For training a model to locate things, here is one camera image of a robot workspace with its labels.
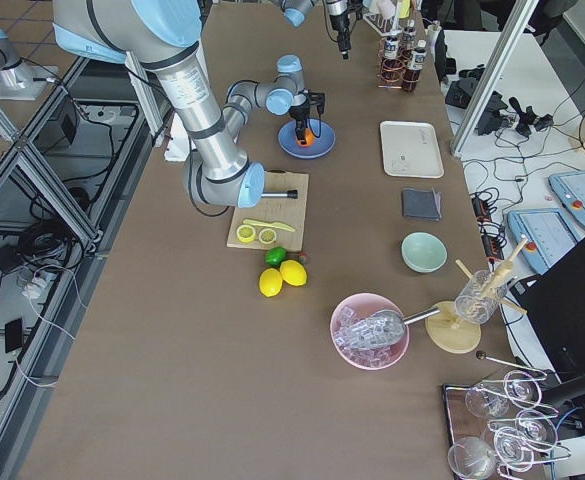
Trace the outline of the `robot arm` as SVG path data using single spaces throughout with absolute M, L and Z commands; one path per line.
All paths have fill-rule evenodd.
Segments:
M 197 2 L 56 1 L 53 18 L 64 50 L 119 64 L 132 53 L 157 76 L 196 148 L 187 181 L 196 200 L 239 208 L 259 203 L 264 167 L 250 161 L 235 140 L 253 109 L 284 115 L 300 106 L 308 91 L 297 56 L 278 60 L 271 83 L 237 83 L 220 106 L 197 58 L 202 30 Z
M 282 12 L 284 18 L 295 28 L 306 20 L 318 1 L 311 0 L 280 0 L 273 1 Z M 350 4 L 345 0 L 321 1 L 324 13 L 330 22 L 332 31 L 336 34 L 335 42 L 344 60 L 349 58 L 350 42 Z

